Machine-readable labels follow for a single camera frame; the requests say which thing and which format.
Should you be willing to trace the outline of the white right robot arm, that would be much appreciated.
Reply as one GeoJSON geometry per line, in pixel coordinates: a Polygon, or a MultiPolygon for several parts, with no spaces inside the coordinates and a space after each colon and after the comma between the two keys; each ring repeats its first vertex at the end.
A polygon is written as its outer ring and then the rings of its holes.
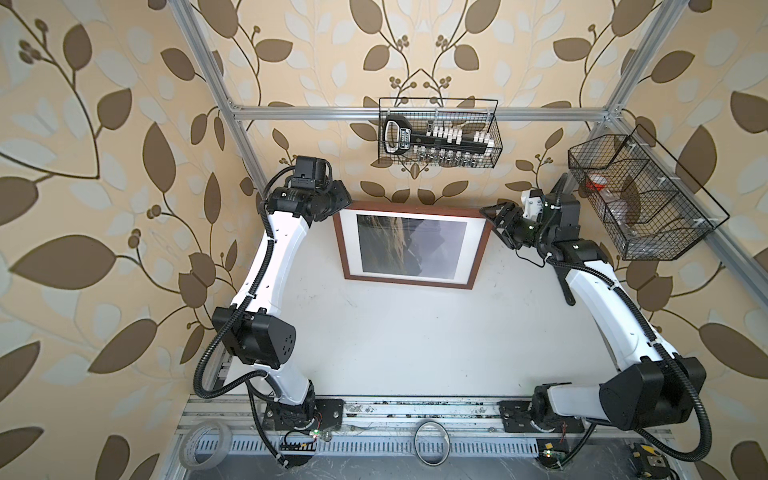
{"type": "Polygon", "coordinates": [[[547,383],[535,388],[528,411],[532,427],[548,432],[568,418],[633,431],[664,454],[704,460],[713,431],[700,398],[706,370],[683,357],[651,325],[621,285],[608,255],[580,236],[580,202],[561,178],[549,193],[527,190],[520,202],[483,207],[482,217],[509,249],[534,250],[540,266],[554,269],[566,302],[582,301],[612,354],[616,373],[595,385],[547,383]]]}

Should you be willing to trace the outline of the mountain landscape photo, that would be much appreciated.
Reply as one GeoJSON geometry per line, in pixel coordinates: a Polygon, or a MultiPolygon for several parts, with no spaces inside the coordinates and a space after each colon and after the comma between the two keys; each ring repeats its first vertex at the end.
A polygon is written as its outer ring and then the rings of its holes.
{"type": "Polygon", "coordinates": [[[462,221],[359,214],[362,270],[452,280],[466,228],[462,221]]]}

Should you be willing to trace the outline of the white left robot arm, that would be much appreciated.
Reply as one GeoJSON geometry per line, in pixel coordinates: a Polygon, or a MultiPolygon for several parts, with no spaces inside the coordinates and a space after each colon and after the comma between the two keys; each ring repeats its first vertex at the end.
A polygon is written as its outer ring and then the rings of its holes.
{"type": "Polygon", "coordinates": [[[291,266],[310,227],[350,204],[343,182],[334,178],[330,163],[322,158],[299,156],[268,181],[258,207],[263,237],[230,305],[214,312],[215,336],[193,376],[197,397],[218,398],[243,386],[252,397],[270,405],[274,417],[288,429],[304,430],[316,424],[314,386],[290,362],[296,329],[279,315],[291,266]],[[203,377],[219,346],[249,370],[209,389],[203,377]]]}

